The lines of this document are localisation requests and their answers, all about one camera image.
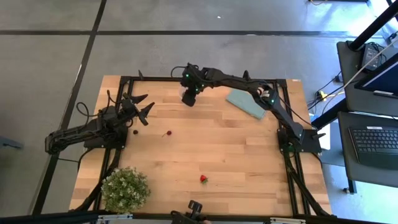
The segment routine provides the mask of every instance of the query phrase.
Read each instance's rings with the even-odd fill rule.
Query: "concrete floor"
[[[100,0],[0,0],[1,29],[91,30]],[[305,30],[357,34],[374,19],[365,3],[260,0],[109,0],[100,30]],[[78,95],[93,110],[103,75],[169,76],[187,62],[256,78],[302,79],[307,101],[339,71],[339,37],[97,36]],[[58,128],[88,36],[0,35],[0,135],[23,142],[0,149],[0,217],[29,213],[47,158],[44,138]],[[338,85],[330,85],[331,92]],[[70,126],[84,122],[73,113]],[[62,158],[78,159],[81,145]],[[358,184],[345,195],[342,167],[324,166],[332,212],[341,218],[395,222],[398,190]],[[68,209],[76,164],[59,161],[45,213]]]

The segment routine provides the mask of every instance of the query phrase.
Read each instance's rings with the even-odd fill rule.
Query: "strawberry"
[[[201,175],[200,176],[200,182],[201,183],[205,184],[205,183],[207,183],[207,181],[208,181],[208,178],[205,175]]]

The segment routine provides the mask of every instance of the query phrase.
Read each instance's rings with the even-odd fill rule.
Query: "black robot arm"
[[[186,88],[182,101],[188,106],[195,104],[195,97],[206,87],[227,86],[247,91],[262,109],[271,111],[282,123],[292,144],[301,144],[302,142],[303,126],[294,122],[282,107],[278,92],[272,89],[264,80],[251,80],[247,71],[241,78],[226,75],[215,68],[202,68],[199,70],[196,65],[188,63],[182,73],[181,86]]]
[[[123,94],[120,102],[121,109],[116,111],[114,106],[109,106],[98,111],[98,117],[89,123],[66,130],[58,130],[50,133],[45,138],[45,151],[49,154],[57,154],[66,147],[79,142],[85,142],[85,147],[106,147],[124,144],[128,127],[126,123],[136,116],[144,125],[148,125],[146,117],[155,103],[151,103],[142,110],[138,110],[136,104],[148,95],[129,96]]]

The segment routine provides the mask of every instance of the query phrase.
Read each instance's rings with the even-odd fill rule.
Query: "potted plant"
[[[141,208],[150,195],[146,176],[130,167],[115,169],[101,189],[105,209],[124,214]]]

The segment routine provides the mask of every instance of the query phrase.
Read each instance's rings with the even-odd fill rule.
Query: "wooden table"
[[[116,98],[119,80],[103,78],[95,111],[106,106],[106,90]],[[287,86],[291,107],[310,121],[301,81],[287,80]],[[181,102],[179,88],[179,82],[134,82],[134,96],[149,94],[140,108],[155,102],[148,126],[134,120],[119,163],[147,175],[152,194],[137,212],[185,212],[188,202],[196,200],[207,214],[291,215],[275,116],[267,112],[259,121],[241,111],[226,101],[231,91],[227,87],[207,88],[190,108]],[[294,120],[310,128],[295,115]],[[133,135],[133,129],[139,134]],[[162,137],[168,130],[172,135]],[[79,206],[98,183],[103,154],[104,149],[95,149],[82,160],[70,208]],[[311,154],[300,155],[309,191],[331,212],[319,161]],[[205,185],[199,181],[202,174],[209,178]],[[295,190],[303,213],[297,186]]]

